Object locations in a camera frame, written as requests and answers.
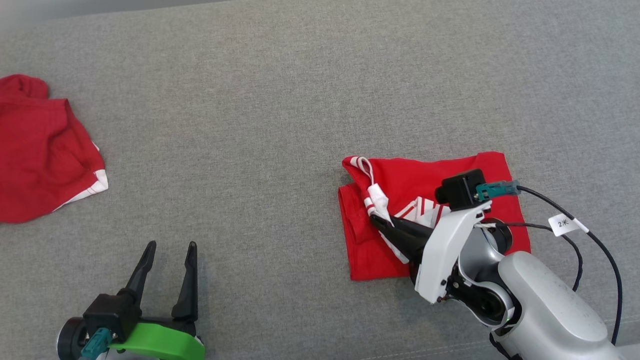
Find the black cable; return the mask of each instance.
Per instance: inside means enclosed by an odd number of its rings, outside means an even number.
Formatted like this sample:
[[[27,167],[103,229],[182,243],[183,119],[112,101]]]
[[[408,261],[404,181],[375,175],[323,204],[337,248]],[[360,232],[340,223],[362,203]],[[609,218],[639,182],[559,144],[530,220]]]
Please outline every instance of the black cable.
[[[569,211],[563,209],[560,205],[556,204],[553,200],[542,195],[541,193],[520,185],[518,185],[518,189],[525,193],[530,193],[531,195],[545,201],[547,204],[556,208],[558,211],[563,213],[569,219],[571,220],[575,219],[575,216],[571,215]],[[613,259],[613,256],[609,252],[609,249],[607,249],[607,247],[602,243],[602,241],[600,241],[600,239],[598,239],[598,237],[595,236],[590,230],[587,233],[587,235],[602,249],[602,252],[604,252],[604,254],[607,256],[607,259],[609,259],[609,262],[611,263],[611,267],[613,267],[613,272],[616,275],[616,285],[618,287],[618,309],[616,310],[616,323],[613,326],[613,334],[611,335],[611,343],[615,345],[616,341],[618,340],[618,333],[620,331],[620,321],[622,319],[622,278],[620,277],[620,270],[618,270],[618,265],[616,264],[616,261]]]
[[[511,227],[511,226],[533,227],[535,229],[548,230],[548,231],[551,231],[552,233],[554,232],[549,226],[530,224],[528,222],[515,222],[515,223],[507,223],[507,224],[496,223],[495,226],[496,227]],[[578,248],[578,245],[576,245],[573,242],[573,240],[569,239],[569,236],[567,235],[561,235],[561,236],[566,242],[569,243],[569,245],[573,247],[573,250],[575,251],[575,255],[576,257],[578,257],[578,273],[575,275],[575,281],[573,282],[573,288],[572,288],[573,292],[576,292],[578,290],[578,286],[580,286],[580,279],[582,278],[582,254],[580,253],[580,249]]]

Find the white tag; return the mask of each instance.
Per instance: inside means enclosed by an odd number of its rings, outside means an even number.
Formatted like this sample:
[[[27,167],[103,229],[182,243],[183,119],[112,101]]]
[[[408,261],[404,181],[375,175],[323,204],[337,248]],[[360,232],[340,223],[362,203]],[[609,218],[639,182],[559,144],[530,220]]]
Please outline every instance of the white tag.
[[[565,214],[558,214],[549,218],[549,225],[551,225],[551,229],[554,231],[554,235],[556,236],[562,236],[570,231],[580,229],[578,224],[566,217]]]

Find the teal connector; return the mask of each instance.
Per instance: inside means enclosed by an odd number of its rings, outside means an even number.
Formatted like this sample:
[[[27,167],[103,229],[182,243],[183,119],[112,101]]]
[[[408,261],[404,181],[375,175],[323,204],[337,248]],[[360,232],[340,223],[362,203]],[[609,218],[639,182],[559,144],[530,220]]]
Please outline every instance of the teal connector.
[[[96,360],[101,353],[107,351],[112,341],[113,338],[111,337],[111,331],[101,327],[95,332],[95,334],[93,334],[91,339],[89,339],[89,342],[82,349],[81,359],[84,360],[84,358],[86,358],[89,360]]]
[[[518,185],[520,185],[520,183],[517,180],[480,184],[476,186],[477,199],[480,201],[487,201],[498,196],[519,195],[520,190],[518,189]]]

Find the gray fabric surface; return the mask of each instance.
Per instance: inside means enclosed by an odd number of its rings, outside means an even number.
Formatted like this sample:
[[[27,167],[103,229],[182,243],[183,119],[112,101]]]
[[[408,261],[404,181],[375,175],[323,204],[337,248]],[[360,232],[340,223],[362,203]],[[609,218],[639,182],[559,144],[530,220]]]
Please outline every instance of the gray fabric surface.
[[[506,153],[514,177],[603,239],[640,334],[640,5],[635,0],[230,1],[50,22],[0,35],[0,76],[68,97],[110,189],[0,224],[0,348],[54,359],[64,321],[122,287],[158,241],[143,310],[168,315],[200,250],[208,359],[498,359],[459,304],[407,279],[351,282],[343,157]],[[525,218],[555,212],[522,197]],[[566,282],[573,251],[530,232]],[[580,295],[612,327],[597,246]]]

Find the folded red garment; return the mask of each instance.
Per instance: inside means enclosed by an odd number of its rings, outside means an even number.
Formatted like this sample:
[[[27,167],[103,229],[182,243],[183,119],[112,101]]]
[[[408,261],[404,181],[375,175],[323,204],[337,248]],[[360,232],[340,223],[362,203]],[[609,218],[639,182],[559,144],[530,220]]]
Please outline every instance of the folded red garment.
[[[461,172],[480,168],[488,183],[512,180],[504,154],[481,152],[476,156],[455,160],[425,163],[408,159],[364,159],[350,156],[342,161],[354,183],[341,186],[338,191],[351,280],[363,281],[386,277],[409,276],[408,266],[383,241],[378,230],[369,222],[365,199],[367,189],[375,183],[388,197],[389,214],[413,220],[429,216],[432,227],[448,208],[435,204],[435,189],[443,179]],[[524,222],[518,197],[505,196],[493,200],[491,218],[503,222]],[[514,227],[514,251],[531,251],[529,235],[524,227]]]
[[[104,162],[66,99],[25,75],[0,79],[0,222],[25,222],[108,188]]]

